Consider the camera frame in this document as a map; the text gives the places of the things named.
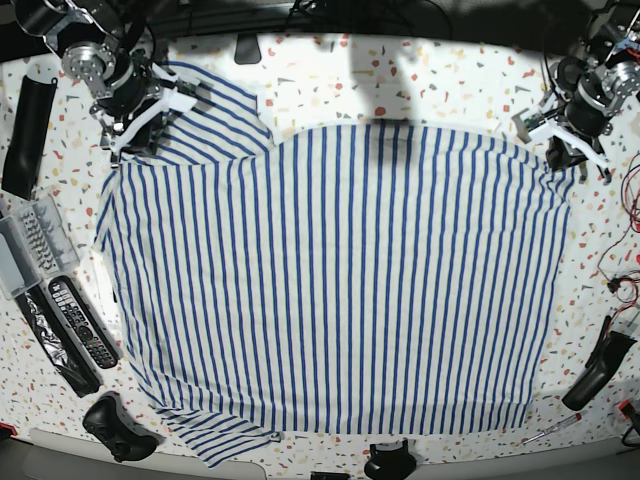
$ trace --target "remote control button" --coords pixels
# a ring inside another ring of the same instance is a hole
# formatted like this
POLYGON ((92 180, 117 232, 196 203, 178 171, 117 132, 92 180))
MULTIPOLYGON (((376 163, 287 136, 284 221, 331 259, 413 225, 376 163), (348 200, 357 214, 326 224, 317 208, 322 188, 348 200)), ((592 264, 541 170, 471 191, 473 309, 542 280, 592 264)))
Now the remote control button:
POLYGON ((89 341, 93 338, 93 333, 87 327, 78 328, 78 337, 81 340, 89 341))

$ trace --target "black remote control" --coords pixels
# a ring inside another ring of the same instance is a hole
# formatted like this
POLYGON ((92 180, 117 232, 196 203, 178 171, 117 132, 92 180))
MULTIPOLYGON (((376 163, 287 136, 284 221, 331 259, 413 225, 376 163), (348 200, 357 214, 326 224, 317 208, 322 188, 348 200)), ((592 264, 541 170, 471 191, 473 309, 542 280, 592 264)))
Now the black remote control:
POLYGON ((116 462, 144 460, 158 446, 151 435, 137 435, 120 420, 115 398, 107 394, 98 400, 84 416, 82 425, 107 447, 116 462))
POLYGON ((71 280, 62 275, 51 280, 49 292, 91 358, 102 368, 118 364, 118 354, 84 304, 71 280))
MULTIPOLYGON (((19 251, 19 246, 11 235, 5 239, 12 254, 19 251)), ((100 380, 80 354, 76 344, 71 341, 67 329, 54 313, 40 285, 31 287, 22 295, 18 295, 16 303, 47 358, 73 391, 79 397, 97 392, 100 388, 100 380)))

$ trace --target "black cable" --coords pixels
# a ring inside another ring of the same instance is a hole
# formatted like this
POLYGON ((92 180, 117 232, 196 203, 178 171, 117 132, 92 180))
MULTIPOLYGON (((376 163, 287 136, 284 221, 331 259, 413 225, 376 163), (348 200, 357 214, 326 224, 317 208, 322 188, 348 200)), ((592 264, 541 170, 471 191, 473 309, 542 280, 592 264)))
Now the black cable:
MULTIPOLYGON (((406 0, 405 2, 401 3, 399 6, 402 8, 410 3, 415 2, 416 0, 406 0)), ((429 5, 432 5, 433 7, 435 7, 438 12, 440 12, 440 15, 442 16, 442 18, 444 19, 445 23, 447 24, 447 40, 453 40, 453 23, 451 22, 451 18, 449 17, 449 15, 447 14, 447 12, 440 6, 438 5, 436 2, 434 2, 433 0, 423 0, 426 3, 428 3, 429 5)))
POLYGON ((282 32, 286 32, 287 28, 289 27, 289 23, 291 22, 291 18, 293 18, 293 15, 300 10, 300 3, 302 3, 302 0, 296 0, 293 5, 291 6, 291 8, 289 9, 289 15, 287 15, 287 19, 284 21, 284 25, 282 26, 282 32))
POLYGON ((415 26, 413 23, 411 23, 407 17, 404 16, 404 14, 402 13, 402 10, 400 8, 400 5, 398 5, 398 0, 390 0, 385 2, 385 11, 383 12, 386 13, 386 8, 389 8, 389 10, 396 16, 399 18, 400 22, 402 22, 402 24, 405 26, 405 28, 407 29, 409 36, 410 37, 415 37, 414 33, 413 33, 413 27, 415 26))
POLYGON ((551 90, 553 91, 556 98, 562 102, 562 97, 558 94, 558 90, 556 89, 556 83, 553 81, 553 77, 551 76, 551 69, 549 68, 549 59, 547 58, 547 37, 549 36, 549 31, 551 27, 553 27, 557 21, 552 21, 547 25, 544 32, 542 33, 542 58, 544 59, 544 68, 547 71, 547 78, 549 79, 549 84, 551 90))
POLYGON ((131 22, 129 25, 129 29, 125 32, 125 34, 120 39, 118 48, 122 48, 127 52, 133 50, 133 48, 140 41, 140 37, 144 33, 145 19, 143 17, 137 17, 131 22))
POLYGON ((547 120, 550 119, 550 118, 554 118, 558 114, 562 113, 563 110, 564 110, 564 105, 561 106, 561 107, 553 108, 553 109, 549 110, 548 112, 544 113, 543 117, 546 118, 547 120))
POLYGON ((635 431, 635 428, 633 427, 633 425, 631 425, 629 428, 627 428, 627 431, 624 432, 624 435, 622 436, 622 444, 627 447, 627 448, 640 448, 640 442, 629 442, 629 435, 631 435, 632 432, 635 431))
POLYGON ((630 217, 631 229, 636 233, 640 233, 640 228, 638 228, 640 225, 640 205, 638 205, 637 200, 638 192, 630 191, 631 179, 637 175, 638 170, 640 169, 640 165, 633 165, 636 158, 638 158, 638 154, 633 157, 629 164, 629 168, 627 169, 627 173, 622 177, 622 183, 620 184, 620 201, 624 211, 627 212, 630 217))
POLYGON ((149 25, 149 22, 147 20, 145 20, 145 26, 147 27, 147 30, 149 31, 149 36, 151 36, 151 41, 152 43, 152 47, 151 47, 151 61, 153 62, 153 59, 156 58, 156 48, 158 46, 158 43, 156 41, 156 34, 153 33, 153 29, 151 28, 151 25, 149 25))
MULTIPOLYGON (((289 22, 290 22, 290 18, 295 15, 295 14, 300 14, 303 15, 311 20, 314 21, 320 21, 323 22, 325 24, 332 24, 335 27, 337 27, 337 29, 340 29, 343 33, 358 33, 357 29, 355 28, 355 21, 354 18, 350 18, 350 23, 349 24, 345 24, 344 22, 342 22, 341 19, 336 18, 336 17, 331 17, 329 15, 323 15, 320 13, 316 13, 313 12, 311 13, 309 10, 311 9, 311 7, 317 7, 317 2, 316 0, 310 0, 309 2, 307 2, 306 4, 302 4, 302 2, 300 2, 299 6, 297 9, 294 9, 293 7, 289 10, 289 22)), ((394 24, 394 25, 402 25, 402 26, 407 26, 405 24, 405 22, 403 22, 402 20, 396 20, 393 18, 389 18, 387 17, 378 17, 375 15, 367 15, 367 21, 370 22, 379 22, 379 23, 387 23, 387 24, 394 24)), ((285 29, 288 26, 288 22, 285 21, 285 29)))

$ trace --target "speckled table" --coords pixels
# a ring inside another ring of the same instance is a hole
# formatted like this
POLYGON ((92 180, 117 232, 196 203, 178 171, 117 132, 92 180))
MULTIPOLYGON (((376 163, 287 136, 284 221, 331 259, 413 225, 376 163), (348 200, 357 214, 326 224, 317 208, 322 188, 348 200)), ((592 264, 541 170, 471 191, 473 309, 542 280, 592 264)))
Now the speckled table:
MULTIPOLYGON (((515 139, 511 116, 540 99, 540 55, 488 45, 348 35, 260 37, 262 61, 239 66, 233 61, 235 37, 180 40, 169 56, 238 82, 258 94, 261 118, 276 140, 319 125, 362 123, 373 118, 407 119, 515 139)), ((108 155, 96 143, 99 125, 88 116, 86 87, 57 71, 54 57, 20 60, 0 66, 2 91, 0 149, 6 150, 17 107, 20 82, 34 64, 59 76, 39 194, 55 196, 69 235, 82 258, 75 275, 93 307, 119 342, 121 322, 111 299, 101 259, 90 245, 108 155)), ((570 198, 571 221, 556 280, 555 308, 535 377, 535 394, 524 429, 471 435, 410 436, 414 452, 426 463, 468 461, 516 455, 592 442, 623 429, 615 406, 638 398, 640 347, 627 355, 613 381, 588 406, 584 420, 543 441, 519 443, 538 428, 570 415, 560 399, 581 373, 604 316, 617 301, 608 292, 596 264, 628 225, 619 201, 622 176, 640 148, 640 106, 630 99, 604 141, 613 161, 613 182, 605 186, 590 167, 585 184, 570 198)), ((544 146, 533 148, 542 154, 544 146)), ((16 199, 0 195, 6 212, 16 199)), ((603 260, 611 273, 640 263, 633 235, 603 260)), ((20 436, 29 429, 91 440, 81 426, 84 412, 98 395, 116 390, 136 421, 167 438, 161 451, 190 455, 180 439, 147 406, 123 359, 116 369, 100 371, 100 393, 78 399, 49 364, 11 301, 0 300, 0 414, 20 436)), ((285 433, 281 443, 245 453, 239 460, 260 464, 272 477, 308 477, 312 470, 339 470, 363 476, 370 443, 395 441, 393 435, 285 433)))

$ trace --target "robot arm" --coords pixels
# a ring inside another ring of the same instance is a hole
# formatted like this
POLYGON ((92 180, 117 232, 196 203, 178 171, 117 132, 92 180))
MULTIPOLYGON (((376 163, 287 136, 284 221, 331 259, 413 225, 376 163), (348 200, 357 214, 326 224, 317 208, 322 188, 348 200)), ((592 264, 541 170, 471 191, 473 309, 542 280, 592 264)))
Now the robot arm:
POLYGON ((91 115, 102 125, 100 146, 119 164, 121 152, 153 155, 162 113, 196 104, 197 81, 170 75, 136 48, 146 27, 145 0, 12 0, 22 29, 43 37, 65 74, 82 80, 94 99, 91 115))
POLYGON ((606 179, 610 160, 598 139, 640 90, 640 6, 609 0, 594 14, 580 52, 551 66, 551 88, 514 121, 525 143, 549 140, 552 170, 589 160, 606 179))

